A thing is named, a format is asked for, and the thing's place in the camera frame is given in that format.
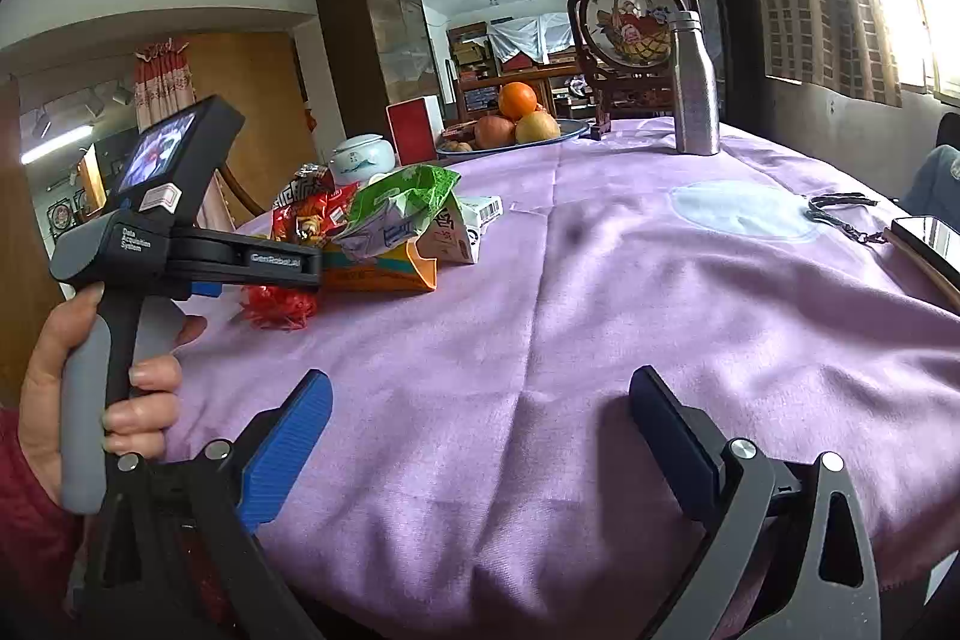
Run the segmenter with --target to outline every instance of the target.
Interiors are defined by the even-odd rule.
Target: silver bottle
[[[670,26],[670,76],[673,79],[677,152],[716,155],[720,152],[720,113],[713,63],[704,46],[700,15],[674,12]]]

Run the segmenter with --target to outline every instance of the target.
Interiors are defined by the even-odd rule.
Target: fingernail
[[[104,284],[103,283],[91,283],[86,287],[85,293],[89,291],[88,296],[90,301],[93,301],[94,304],[100,304],[100,300],[104,298]]]
[[[108,437],[104,437],[103,446],[107,453],[117,453],[117,455],[125,450],[123,437],[117,437],[116,434],[109,434]]]
[[[131,386],[140,386],[140,384],[144,383],[144,381],[146,381],[147,378],[149,377],[150,377],[150,371],[147,370],[147,367],[145,367],[142,362],[135,363],[130,368],[130,385]]]
[[[110,432],[136,424],[136,413],[128,402],[117,402],[104,411],[104,429]]]

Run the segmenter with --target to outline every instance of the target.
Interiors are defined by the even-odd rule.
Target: white ceramic jar
[[[339,143],[333,150],[330,172],[339,186],[365,183],[373,175],[385,175],[397,165],[394,147],[379,134],[361,134]]]

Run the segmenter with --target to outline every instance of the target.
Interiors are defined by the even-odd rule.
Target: smartphone
[[[960,234],[939,218],[897,218],[890,230],[960,290]]]

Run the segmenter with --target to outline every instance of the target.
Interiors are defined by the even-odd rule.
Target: blue gripper pad
[[[237,515],[248,533],[255,533],[280,513],[296,477],[323,434],[333,411],[328,376],[312,369],[308,382],[248,461],[241,479]]]
[[[216,299],[224,292],[223,283],[191,283],[190,292],[194,296],[209,296]]]
[[[707,413],[680,405],[651,366],[640,367],[630,379],[630,414],[683,515],[707,525],[716,514],[723,480],[719,429]]]

